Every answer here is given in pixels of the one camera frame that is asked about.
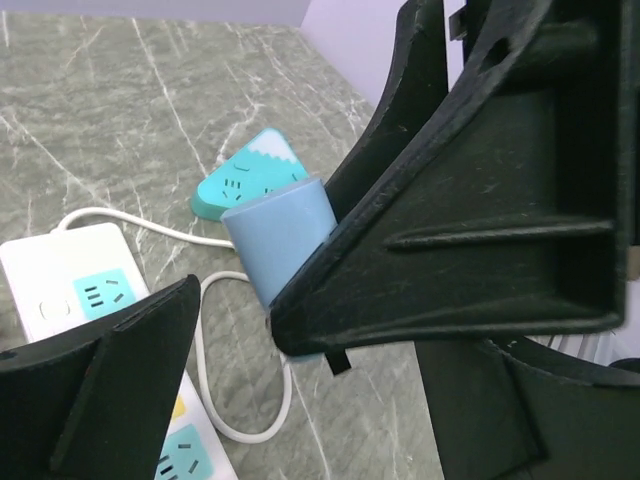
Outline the white multicolour power strip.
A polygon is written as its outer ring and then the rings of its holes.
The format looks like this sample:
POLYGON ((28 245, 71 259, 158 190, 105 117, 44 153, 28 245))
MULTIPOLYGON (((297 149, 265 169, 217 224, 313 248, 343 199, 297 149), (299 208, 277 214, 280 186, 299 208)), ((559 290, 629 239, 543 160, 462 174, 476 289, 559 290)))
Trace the white multicolour power strip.
POLYGON ((5 242, 26 344, 1 355, 5 479, 232 479, 186 372, 200 285, 150 292, 121 229, 5 242))

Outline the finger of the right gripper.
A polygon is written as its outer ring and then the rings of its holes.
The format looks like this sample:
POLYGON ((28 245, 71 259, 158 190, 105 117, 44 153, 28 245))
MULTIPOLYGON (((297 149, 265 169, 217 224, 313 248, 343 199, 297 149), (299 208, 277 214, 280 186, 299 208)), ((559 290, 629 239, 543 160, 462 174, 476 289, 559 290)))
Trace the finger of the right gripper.
POLYGON ((306 356, 441 338, 620 326, 634 232, 635 1, 466 6, 464 67, 273 302, 306 356))
POLYGON ((325 183, 338 221, 362 200, 447 93, 444 3, 408 1, 397 15, 390 70, 379 104, 325 183))

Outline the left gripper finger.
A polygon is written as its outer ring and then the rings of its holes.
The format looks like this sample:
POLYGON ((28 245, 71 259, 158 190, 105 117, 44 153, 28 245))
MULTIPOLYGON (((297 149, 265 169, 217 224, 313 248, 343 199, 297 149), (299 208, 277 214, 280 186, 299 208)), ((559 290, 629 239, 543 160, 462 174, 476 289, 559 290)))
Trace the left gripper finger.
POLYGON ((4 479, 151 479, 200 308, 184 279, 1 354, 4 479))

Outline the blue charger plug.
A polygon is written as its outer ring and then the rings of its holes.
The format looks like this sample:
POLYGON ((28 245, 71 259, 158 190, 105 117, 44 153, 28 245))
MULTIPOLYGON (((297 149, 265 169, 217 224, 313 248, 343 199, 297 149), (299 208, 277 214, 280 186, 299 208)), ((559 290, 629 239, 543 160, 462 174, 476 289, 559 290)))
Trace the blue charger plug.
POLYGON ((296 272, 337 225, 318 177, 232 207, 221 222, 266 314, 296 272))

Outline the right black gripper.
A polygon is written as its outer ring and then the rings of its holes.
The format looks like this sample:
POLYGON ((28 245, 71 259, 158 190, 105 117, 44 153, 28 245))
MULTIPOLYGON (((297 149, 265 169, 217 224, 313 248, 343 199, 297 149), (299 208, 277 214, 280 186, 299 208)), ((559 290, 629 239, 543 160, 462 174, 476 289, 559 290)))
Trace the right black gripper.
POLYGON ((623 332, 639 263, 639 55, 634 232, 627 251, 625 315, 595 333, 501 335, 416 347, 443 473, 449 479, 635 479, 639 475, 639 349, 598 364, 550 346, 593 345, 623 332))

